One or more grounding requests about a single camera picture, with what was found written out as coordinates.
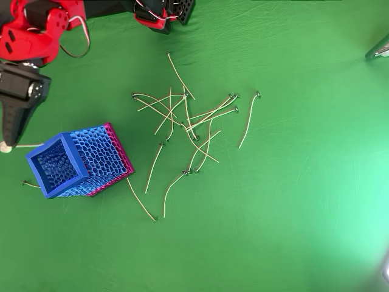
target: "white cord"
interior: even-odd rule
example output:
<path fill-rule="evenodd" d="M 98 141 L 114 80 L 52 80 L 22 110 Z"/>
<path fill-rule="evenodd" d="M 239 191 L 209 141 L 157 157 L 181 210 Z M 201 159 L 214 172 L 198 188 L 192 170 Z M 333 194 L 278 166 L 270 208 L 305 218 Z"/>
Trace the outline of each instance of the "white cord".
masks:
<path fill-rule="evenodd" d="M 219 130 L 219 131 L 217 131 L 215 134 L 213 134 L 213 135 L 211 136 L 211 138 L 209 138 L 209 140 L 206 140 L 203 144 L 201 144 L 199 148 L 203 147 L 207 142 L 211 141 L 211 140 L 212 140 L 214 137 L 216 137 L 216 135 L 219 134 L 219 133 L 221 133 L 221 130 Z M 193 164 L 193 160 L 195 159 L 196 153 L 197 153 L 198 151 L 199 151 L 199 150 L 196 150 L 196 151 L 193 153 L 192 159 L 191 159 L 191 161 L 190 161 L 190 163 L 189 163 L 188 170 L 191 169 L 192 164 Z"/>
<path fill-rule="evenodd" d="M 157 220 L 156 220 L 156 219 L 147 211 L 147 209 L 145 208 L 145 206 L 144 206 L 144 205 L 142 204 L 142 202 L 139 200 L 138 196 L 137 196 L 136 193 L 134 192 L 134 189 L 133 189 L 131 183 L 129 182 L 128 177 L 127 177 L 126 179 L 127 179 L 127 181 L 128 181 L 128 185 L 129 185 L 130 189 L 132 190 L 132 192 L 133 192 L 135 198 L 138 200 L 139 204 L 140 204 L 140 205 L 142 206 L 142 208 L 145 210 L 145 212 L 147 213 L 147 215 L 149 215 L 149 217 L 150 217 L 151 219 L 153 219 L 154 222 L 157 221 Z"/>
<path fill-rule="evenodd" d="M 208 145 L 207 145 L 207 154 L 208 154 L 208 151 L 209 151 L 209 145 L 211 144 L 211 125 L 212 125 L 212 120 L 209 122 L 209 128 L 208 128 Z M 200 168 L 204 165 L 204 162 L 205 160 L 207 159 L 207 156 L 205 155 L 200 166 L 195 169 L 195 172 L 199 172 Z"/>
<path fill-rule="evenodd" d="M 160 151 L 162 150 L 162 147 L 163 147 L 163 146 L 164 146 L 163 144 L 160 145 L 159 150 L 158 150 L 158 153 L 157 153 L 157 156 L 156 156 L 156 158 L 154 159 L 153 165 L 151 166 L 150 174 L 149 174 L 148 179 L 147 179 L 147 185 L 146 185 L 145 193 L 147 193 L 148 185 L 149 185 L 149 183 L 150 183 L 151 175 L 153 174 L 154 166 L 156 165 L 156 162 L 157 162 L 159 153 L 160 153 Z"/>
<path fill-rule="evenodd" d="M 173 110 L 171 109 L 171 88 L 170 88 L 170 94 L 169 94 L 169 106 L 170 106 L 170 118 L 171 118 L 171 129 L 170 129 L 170 134 L 166 138 L 166 141 L 168 142 L 171 135 L 173 135 L 173 130 L 174 130 L 174 123 L 173 123 Z"/>
<path fill-rule="evenodd" d="M 73 16 L 71 19 L 69 19 L 69 23 L 71 23 L 73 20 L 76 20 L 76 19 L 81 21 L 81 25 L 83 26 L 83 30 L 84 30 L 84 34 L 85 34 L 85 37 L 86 37 L 86 41 L 88 42 L 88 48 L 86 49 L 86 51 L 82 55 L 74 55 L 74 54 L 70 53 L 68 50 L 66 50 L 64 48 L 64 46 L 62 46 L 61 44 L 60 44 L 60 47 L 69 56 L 71 56 L 73 58 L 81 58 L 81 57 L 84 57 L 89 52 L 89 49 L 91 48 L 91 39 L 89 37 L 88 25 L 86 24 L 86 21 L 85 21 L 84 18 L 82 18 L 79 15 L 76 15 L 76 16 Z"/>
<path fill-rule="evenodd" d="M 241 143 L 239 144 L 239 147 L 238 149 L 241 148 L 242 144 L 243 144 L 243 141 L 244 139 L 246 138 L 246 135 L 247 135 L 247 131 L 249 130 L 249 125 L 250 125 L 250 119 L 251 119 L 251 112 L 253 110 L 253 104 L 254 104 L 254 100 L 257 98 L 257 97 L 261 97 L 261 94 L 257 91 L 253 97 L 253 100 L 251 101 L 251 107 L 250 107 L 250 111 L 249 111 L 249 120 L 247 121 L 247 126 L 246 126 L 246 131 L 244 132 L 244 136 L 242 138 L 242 141 Z"/>
<path fill-rule="evenodd" d="M 136 2 L 140 5 L 140 6 L 142 6 L 143 8 L 145 7 L 144 5 L 143 5 L 143 3 L 141 3 L 139 0 L 136 0 Z M 153 15 L 155 18 L 157 18 L 157 19 L 159 19 L 159 20 L 163 20 L 163 21 L 165 21 L 165 20 L 167 20 L 167 19 L 171 19 L 171 18 L 177 18 L 178 16 L 180 16 L 181 15 L 181 13 L 182 13 L 182 11 L 181 11 L 181 13 L 179 14 L 179 15 L 171 15 L 171 16 L 168 16 L 168 17 L 166 17 L 166 18 L 163 18 L 163 17 L 160 17 L 159 15 L 156 15 L 154 12 L 152 12 L 150 9 L 149 10 L 147 10 L 148 11 L 148 13 L 150 13 L 151 15 Z"/>
<path fill-rule="evenodd" d="M 175 73 L 176 73 L 178 79 L 181 81 L 182 86 L 185 87 L 185 88 L 187 89 L 187 91 L 189 92 L 189 94 L 192 96 L 192 98 L 193 98 L 194 100 L 196 100 L 195 97 L 193 96 L 192 92 L 190 92 L 190 90 L 187 88 L 187 86 L 185 85 L 185 83 L 182 81 L 180 75 L 178 75 L 178 72 L 177 72 L 177 70 L 176 70 L 176 67 L 174 66 L 173 61 L 172 61 L 171 58 L 170 58 L 170 53 L 168 53 L 168 58 L 169 58 L 170 64 L 172 65 L 172 67 L 173 67 L 173 69 L 174 69 L 174 71 L 175 71 Z"/>
<path fill-rule="evenodd" d="M 211 117 L 211 118 L 208 118 L 208 119 L 203 120 L 203 121 L 201 121 L 201 122 L 198 122 L 198 123 L 194 124 L 192 127 L 194 128 L 195 126 L 198 126 L 198 125 L 200 125 L 201 123 L 208 122 L 209 120 L 213 120 L 213 119 L 215 119 L 215 118 L 217 118 L 217 117 L 224 116 L 225 114 L 229 114 L 229 113 L 232 113 L 232 112 L 234 112 L 234 111 L 235 111 L 234 109 L 231 109 L 231 110 L 229 110 L 229 111 L 226 111 L 225 113 L 218 114 L 218 115 L 215 116 L 215 117 Z"/>
<path fill-rule="evenodd" d="M 153 97 L 153 96 L 149 96 L 148 94 L 144 94 L 144 93 L 134 93 L 134 95 L 135 96 L 147 96 L 147 97 Z M 171 95 L 172 97 L 173 96 L 182 96 L 182 94 L 172 94 Z M 165 96 L 164 98 L 162 98 L 162 99 L 159 99 L 158 101 L 163 101 L 163 100 L 165 100 L 165 99 L 168 99 L 169 98 L 169 96 Z M 141 108 L 139 108 L 137 111 L 141 111 L 141 110 L 144 110 L 145 108 L 148 108 L 148 106 L 143 106 L 143 107 L 141 107 Z"/>
<path fill-rule="evenodd" d="M 230 101 L 229 103 L 227 103 L 226 105 L 222 106 L 219 110 L 222 110 L 223 108 L 228 107 L 231 103 L 233 103 L 233 102 L 236 100 L 237 97 L 238 97 L 238 96 L 233 96 L 233 98 L 231 99 L 231 101 Z M 193 119 L 195 119 L 195 118 L 197 118 L 197 117 L 205 116 L 206 114 L 209 114 L 210 112 L 212 112 L 212 111 L 207 111 L 207 112 L 204 113 L 204 114 L 198 114 L 197 116 L 190 117 L 189 119 L 190 119 L 190 120 L 193 120 Z"/>
<path fill-rule="evenodd" d="M 182 98 L 181 100 L 179 100 L 177 102 L 177 104 L 171 109 L 171 111 L 174 111 L 174 109 L 179 106 L 179 104 L 184 100 L 184 98 Z M 164 124 L 164 122 L 166 121 L 166 119 L 170 119 L 169 117 L 165 116 L 164 120 L 160 123 L 158 129 L 154 132 L 154 135 L 157 134 L 157 132 L 159 131 L 159 129 L 162 127 L 162 125 Z"/>
<path fill-rule="evenodd" d="M 170 184 L 169 188 L 167 189 L 167 191 L 166 191 L 166 193 L 165 193 L 165 196 L 164 196 L 164 211 L 163 211 L 164 218 L 165 218 L 165 214 L 166 214 L 166 197 L 168 196 L 168 192 L 169 192 L 170 188 L 173 187 L 174 184 L 175 184 L 176 182 L 178 182 L 183 176 L 184 176 L 184 174 L 180 175 L 175 181 L 173 181 L 173 182 Z"/>

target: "blue and pink box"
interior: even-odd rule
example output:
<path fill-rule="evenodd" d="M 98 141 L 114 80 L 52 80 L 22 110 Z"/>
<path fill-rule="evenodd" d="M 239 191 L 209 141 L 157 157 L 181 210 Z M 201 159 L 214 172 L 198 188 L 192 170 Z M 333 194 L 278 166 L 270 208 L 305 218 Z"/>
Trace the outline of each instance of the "blue and pink box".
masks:
<path fill-rule="evenodd" d="M 45 198 L 94 196 L 134 172 L 111 123 L 60 133 L 26 158 Z"/>

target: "green surface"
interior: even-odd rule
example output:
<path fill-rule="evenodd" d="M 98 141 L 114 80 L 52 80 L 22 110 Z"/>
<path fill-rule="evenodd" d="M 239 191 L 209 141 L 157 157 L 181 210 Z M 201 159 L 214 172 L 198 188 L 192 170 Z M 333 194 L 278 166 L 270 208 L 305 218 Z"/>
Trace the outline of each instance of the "green surface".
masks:
<path fill-rule="evenodd" d="M 21 143 L 112 122 L 136 173 L 95 198 L 45 200 L 25 149 L 0 155 L 0 290 L 6 292 L 388 291 L 389 59 L 365 53 L 389 31 L 389 1 L 198 0 L 187 27 L 153 33 L 130 14 L 89 21 L 90 53 L 60 52 Z M 81 29 L 63 43 L 81 52 Z M 143 194 L 160 116 L 132 91 L 180 83 L 192 114 L 238 92 L 213 123 L 202 174 L 169 183 L 193 147 L 176 128 Z M 255 90 L 250 130 L 240 150 Z M 183 107 L 177 110 L 184 119 Z M 199 134 L 204 138 L 207 127 Z"/>

